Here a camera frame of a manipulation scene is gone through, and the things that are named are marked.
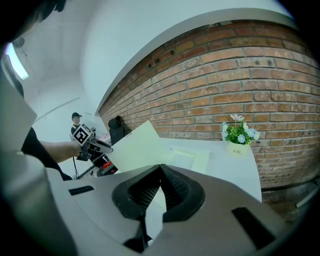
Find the white paper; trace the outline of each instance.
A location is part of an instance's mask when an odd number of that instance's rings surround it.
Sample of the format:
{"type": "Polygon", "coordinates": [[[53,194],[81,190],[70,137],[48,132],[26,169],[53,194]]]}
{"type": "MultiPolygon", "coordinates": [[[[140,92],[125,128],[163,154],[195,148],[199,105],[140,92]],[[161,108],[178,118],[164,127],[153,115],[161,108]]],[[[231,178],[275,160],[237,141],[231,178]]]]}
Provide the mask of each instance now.
{"type": "Polygon", "coordinates": [[[170,150],[164,148],[150,121],[141,124],[112,148],[113,152],[107,153],[106,156],[120,172],[167,164],[171,159],[170,150]]]}
{"type": "Polygon", "coordinates": [[[208,150],[192,147],[171,147],[172,157],[169,165],[205,174],[209,154],[208,150]]]}

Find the white table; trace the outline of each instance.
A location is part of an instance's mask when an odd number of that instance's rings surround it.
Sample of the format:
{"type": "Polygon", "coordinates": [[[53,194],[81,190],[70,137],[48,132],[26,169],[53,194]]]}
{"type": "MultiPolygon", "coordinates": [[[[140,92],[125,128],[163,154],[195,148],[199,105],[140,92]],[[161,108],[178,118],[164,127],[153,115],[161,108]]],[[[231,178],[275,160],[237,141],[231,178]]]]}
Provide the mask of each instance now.
{"type": "Polygon", "coordinates": [[[161,138],[166,148],[193,148],[210,151],[206,175],[237,185],[249,195],[262,201],[258,169],[251,150],[243,157],[232,157],[226,151],[226,141],[161,138]]]}

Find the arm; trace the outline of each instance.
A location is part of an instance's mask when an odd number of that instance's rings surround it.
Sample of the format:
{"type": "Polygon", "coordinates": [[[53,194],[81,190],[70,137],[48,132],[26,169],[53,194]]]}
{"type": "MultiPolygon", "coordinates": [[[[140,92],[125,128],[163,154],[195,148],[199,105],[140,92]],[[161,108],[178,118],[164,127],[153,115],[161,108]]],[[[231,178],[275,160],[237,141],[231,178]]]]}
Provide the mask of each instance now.
{"type": "Polygon", "coordinates": [[[57,163],[61,163],[72,157],[78,157],[81,152],[81,146],[77,141],[40,142],[57,163]]]}

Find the white surface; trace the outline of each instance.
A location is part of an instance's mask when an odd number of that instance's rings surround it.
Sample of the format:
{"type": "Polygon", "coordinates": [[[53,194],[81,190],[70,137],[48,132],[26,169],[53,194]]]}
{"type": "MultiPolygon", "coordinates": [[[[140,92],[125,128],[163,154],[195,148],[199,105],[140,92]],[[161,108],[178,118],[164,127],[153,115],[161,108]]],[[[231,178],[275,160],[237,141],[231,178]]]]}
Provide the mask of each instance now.
{"type": "Polygon", "coordinates": [[[192,29],[230,20],[293,26],[275,0],[105,0],[88,26],[80,59],[84,90],[95,110],[120,80],[157,47],[192,29]]]}
{"type": "Polygon", "coordinates": [[[119,140],[112,148],[113,152],[106,153],[106,156],[121,173],[167,163],[170,153],[169,149],[165,151],[149,120],[119,140]]]}
{"type": "Polygon", "coordinates": [[[99,1],[67,0],[62,12],[53,11],[23,35],[25,43],[16,52],[32,86],[79,71],[83,41],[99,1]]]}
{"type": "Polygon", "coordinates": [[[240,158],[227,154],[226,141],[161,138],[161,142],[166,148],[182,147],[210,151],[204,174],[233,183],[262,202],[258,169],[251,150],[240,158]]]}

